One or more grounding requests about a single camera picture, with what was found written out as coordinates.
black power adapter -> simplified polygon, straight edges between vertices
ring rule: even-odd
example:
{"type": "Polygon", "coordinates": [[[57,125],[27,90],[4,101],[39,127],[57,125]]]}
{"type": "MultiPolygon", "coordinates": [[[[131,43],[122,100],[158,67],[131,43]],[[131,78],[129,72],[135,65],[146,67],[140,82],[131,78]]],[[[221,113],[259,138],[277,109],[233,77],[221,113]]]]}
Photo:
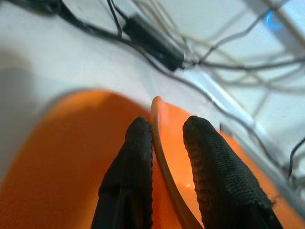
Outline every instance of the black power adapter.
{"type": "Polygon", "coordinates": [[[169,70],[183,67],[183,51],[140,15],[128,18],[123,31],[169,70]]]}

orange plastic container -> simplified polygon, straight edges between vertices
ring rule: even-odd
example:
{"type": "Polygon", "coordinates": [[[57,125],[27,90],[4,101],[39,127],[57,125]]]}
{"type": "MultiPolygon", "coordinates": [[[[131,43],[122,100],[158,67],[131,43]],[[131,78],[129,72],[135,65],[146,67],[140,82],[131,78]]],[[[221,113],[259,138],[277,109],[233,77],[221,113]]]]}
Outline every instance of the orange plastic container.
{"type": "MultiPolygon", "coordinates": [[[[200,228],[182,140],[182,125],[190,115],[160,98],[153,101],[150,115],[132,101],[104,91],[64,98],[32,132],[1,183],[0,228],[90,228],[103,175],[118,154],[127,127],[138,116],[151,119],[158,156],[157,161],[153,154],[153,228],[200,228]]],[[[304,228],[261,170],[235,141],[225,137],[269,198],[276,197],[274,211],[284,228],[304,228]]]]}

blue light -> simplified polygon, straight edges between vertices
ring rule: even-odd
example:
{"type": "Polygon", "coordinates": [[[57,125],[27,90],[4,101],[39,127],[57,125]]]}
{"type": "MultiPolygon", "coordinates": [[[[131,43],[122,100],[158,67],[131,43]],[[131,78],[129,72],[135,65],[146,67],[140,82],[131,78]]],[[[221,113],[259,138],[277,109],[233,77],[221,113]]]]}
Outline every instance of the blue light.
{"type": "Polygon", "coordinates": [[[273,12],[269,12],[267,16],[265,17],[265,23],[268,26],[269,29],[278,31],[283,27],[283,24],[280,22],[277,22],[277,19],[274,17],[273,12]]]}

textured black fabric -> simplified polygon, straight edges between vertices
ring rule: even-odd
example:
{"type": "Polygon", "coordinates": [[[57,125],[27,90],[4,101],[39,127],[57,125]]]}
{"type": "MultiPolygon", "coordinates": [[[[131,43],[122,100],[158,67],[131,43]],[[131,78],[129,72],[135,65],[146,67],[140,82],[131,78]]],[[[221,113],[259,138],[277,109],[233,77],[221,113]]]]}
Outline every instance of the textured black fabric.
{"type": "Polygon", "coordinates": [[[151,227],[152,146],[151,127],[138,117],[127,129],[125,142],[103,178],[92,229],[112,229],[118,206],[123,212],[119,218],[122,228],[151,227]]]}
{"type": "Polygon", "coordinates": [[[252,219],[254,211],[267,222],[275,218],[255,176],[207,120],[190,117],[183,139],[205,229],[232,228],[241,216],[252,219]]]}

cable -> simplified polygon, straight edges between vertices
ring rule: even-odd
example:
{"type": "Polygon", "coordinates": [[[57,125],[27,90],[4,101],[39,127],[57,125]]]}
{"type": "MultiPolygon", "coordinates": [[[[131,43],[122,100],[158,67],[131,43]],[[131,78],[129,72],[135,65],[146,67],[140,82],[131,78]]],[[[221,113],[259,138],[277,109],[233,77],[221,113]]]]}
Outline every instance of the cable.
{"type": "Polygon", "coordinates": [[[112,13],[113,19],[115,21],[116,28],[118,30],[118,36],[122,37],[122,28],[119,24],[118,18],[116,17],[116,13],[115,13],[115,11],[113,9],[113,6],[112,6],[112,5],[114,5],[114,2],[113,2],[113,0],[107,0],[107,2],[108,2],[108,5],[109,5],[109,8],[110,8],[110,11],[112,13]]]}
{"type": "Polygon", "coordinates": [[[7,0],[13,4],[40,14],[55,15],[61,10],[59,0],[7,0]]]}
{"type": "Polygon", "coordinates": [[[293,158],[297,150],[305,143],[305,137],[296,144],[296,146],[293,148],[293,150],[290,153],[290,162],[289,162],[289,169],[288,169],[288,178],[290,178],[292,174],[292,169],[293,169],[293,158]]]}
{"type": "Polygon", "coordinates": [[[283,0],[276,6],[271,6],[268,10],[261,13],[245,30],[232,34],[228,37],[225,37],[221,39],[219,42],[217,42],[210,50],[201,58],[200,62],[203,62],[206,60],[206,58],[212,54],[214,50],[217,50],[220,46],[229,43],[231,41],[235,41],[239,38],[245,37],[247,34],[249,34],[252,29],[256,27],[256,25],[261,21],[262,18],[266,17],[270,12],[277,10],[278,8],[282,7],[285,3],[287,3],[289,0],[283,0]]]}
{"type": "Polygon", "coordinates": [[[83,30],[86,33],[91,35],[95,35],[98,37],[103,37],[109,40],[124,42],[126,41],[123,38],[120,38],[117,34],[113,34],[107,30],[96,28],[93,25],[85,23],[79,20],[74,14],[69,10],[69,8],[61,1],[61,11],[59,12],[59,16],[62,17],[68,23],[76,26],[77,28],[83,30]]]}
{"type": "MultiPolygon", "coordinates": [[[[133,0],[133,2],[140,8],[140,10],[142,10],[142,12],[148,18],[153,17],[152,19],[157,24],[159,24],[162,27],[162,29],[172,39],[174,39],[175,42],[177,42],[180,45],[180,47],[182,47],[185,50],[185,52],[187,52],[187,54],[190,53],[191,50],[187,47],[186,42],[193,42],[193,40],[189,37],[189,35],[185,35],[177,29],[177,26],[175,25],[174,21],[172,20],[172,18],[168,14],[168,12],[164,9],[162,4],[158,0],[151,0],[150,2],[153,3],[152,6],[150,6],[147,2],[143,2],[141,0],[133,0]],[[150,15],[145,13],[144,10],[148,10],[150,15]],[[181,39],[183,40],[183,43],[177,39],[177,36],[181,37],[181,39]]],[[[207,47],[207,48],[212,48],[212,46],[213,46],[209,42],[205,42],[205,41],[200,41],[200,43],[201,43],[201,45],[203,45],[204,47],[207,47]]],[[[231,61],[232,63],[235,63],[237,65],[243,65],[243,63],[239,62],[234,57],[232,57],[230,54],[226,53],[225,51],[222,51],[220,49],[216,49],[215,51],[218,54],[225,57],[227,60],[231,61]]],[[[196,51],[193,51],[193,52],[194,52],[194,54],[192,55],[193,57],[200,56],[200,54],[197,53],[196,51]]],[[[246,76],[244,76],[238,80],[234,80],[234,81],[225,80],[220,76],[218,77],[217,74],[213,74],[212,77],[214,77],[216,79],[216,81],[218,81],[219,83],[221,83],[223,85],[235,85],[235,86],[247,86],[247,87],[263,85],[264,87],[266,87],[268,89],[271,89],[274,91],[279,91],[279,92],[284,92],[284,93],[285,92],[286,93],[305,93],[305,88],[303,88],[303,87],[284,87],[284,86],[280,86],[280,85],[275,85],[275,81],[277,81],[277,79],[280,80],[280,77],[276,77],[271,80],[265,80],[264,78],[262,78],[261,76],[259,76],[258,74],[256,74],[253,71],[247,72],[246,76]],[[245,80],[249,77],[252,77],[253,79],[255,79],[256,82],[255,83],[243,83],[242,82],[243,80],[245,80]]]]}
{"type": "Polygon", "coordinates": [[[113,0],[112,0],[112,4],[115,10],[122,16],[122,18],[124,18],[125,21],[128,20],[127,15],[123,13],[123,11],[113,2],[113,0]]]}
{"type": "Polygon", "coordinates": [[[263,71],[263,70],[271,70],[275,68],[282,68],[289,65],[294,65],[296,63],[303,63],[305,62],[305,56],[296,57],[293,60],[288,61],[280,61],[270,64],[258,64],[258,65],[229,65],[229,64],[222,64],[222,63],[215,63],[215,62],[199,62],[195,64],[200,64],[205,67],[215,68],[215,69],[223,69],[223,70],[234,70],[234,71],[263,71]]]}

